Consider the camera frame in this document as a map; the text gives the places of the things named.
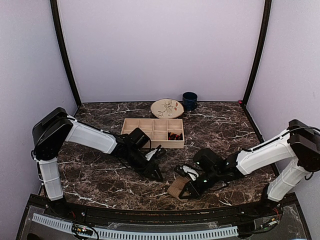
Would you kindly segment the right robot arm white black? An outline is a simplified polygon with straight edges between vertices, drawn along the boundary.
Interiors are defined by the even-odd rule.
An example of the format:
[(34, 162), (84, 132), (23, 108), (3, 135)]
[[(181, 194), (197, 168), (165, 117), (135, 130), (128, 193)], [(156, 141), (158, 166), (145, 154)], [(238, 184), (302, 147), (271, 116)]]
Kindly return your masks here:
[(288, 160), (288, 165), (279, 176), (269, 183), (262, 201), (255, 205), (255, 213), (266, 217), (284, 196), (308, 174), (320, 170), (320, 130), (293, 119), (288, 128), (277, 136), (255, 147), (242, 149), (226, 159), (209, 148), (200, 149), (193, 161), (202, 174), (187, 165), (177, 166), (175, 171), (190, 180), (184, 185), (178, 197), (195, 199), (216, 183), (229, 183), (241, 179), (265, 166)]

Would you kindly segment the plain brown sock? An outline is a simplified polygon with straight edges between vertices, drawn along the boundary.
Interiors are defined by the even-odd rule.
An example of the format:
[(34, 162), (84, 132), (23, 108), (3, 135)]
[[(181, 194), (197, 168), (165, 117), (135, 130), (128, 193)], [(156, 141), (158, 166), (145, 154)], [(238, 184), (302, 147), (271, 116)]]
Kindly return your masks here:
[(189, 181), (187, 177), (178, 176), (171, 186), (167, 189), (167, 193), (170, 194), (172, 197), (176, 198), (182, 203), (186, 203), (187, 199), (180, 199), (179, 194), (183, 190), (185, 184)]

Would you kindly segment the argyle black red orange sock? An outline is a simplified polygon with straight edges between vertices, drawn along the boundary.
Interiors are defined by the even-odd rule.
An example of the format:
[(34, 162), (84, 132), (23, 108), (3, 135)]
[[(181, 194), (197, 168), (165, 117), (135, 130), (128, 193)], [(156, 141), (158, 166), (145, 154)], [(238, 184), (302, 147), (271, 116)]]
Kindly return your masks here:
[(174, 132), (168, 132), (168, 140), (169, 141), (182, 141), (183, 140), (183, 134), (177, 134)]

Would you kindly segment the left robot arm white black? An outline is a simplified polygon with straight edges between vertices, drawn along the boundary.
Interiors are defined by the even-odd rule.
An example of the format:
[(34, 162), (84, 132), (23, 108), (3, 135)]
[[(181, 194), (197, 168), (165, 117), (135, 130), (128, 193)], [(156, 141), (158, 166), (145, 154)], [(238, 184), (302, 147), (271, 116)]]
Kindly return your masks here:
[(165, 150), (158, 145), (147, 153), (142, 148), (151, 143), (151, 138), (136, 127), (131, 133), (115, 134), (83, 123), (70, 116), (62, 107), (57, 107), (40, 120), (32, 129), (34, 148), (31, 156), (37, 163), (40, 180), (51, 210), (60, 218), (67, 218), (70, 206), (62, 199), (58, 167), (59, 155), (67, 143), (98, 150), (104, 154), (124, 160), (139, 175), (161, 182), (163, 175), (156, 163)]

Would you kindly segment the wooden compartment tray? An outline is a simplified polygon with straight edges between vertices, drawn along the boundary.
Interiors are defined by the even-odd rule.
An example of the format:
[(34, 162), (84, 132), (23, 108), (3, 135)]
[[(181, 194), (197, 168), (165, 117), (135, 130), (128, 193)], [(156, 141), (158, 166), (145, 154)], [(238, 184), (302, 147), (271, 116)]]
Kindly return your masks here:
[[(140, 128), (151, 139), (152, 149), (161, 145), (165, 149), (183, 149), (185, 145), (184, 125), (182, 119), (126, 118), (121, 134), (130, 134)], [(168, 140), (168, 132), (183, 134), (183, 140)]]

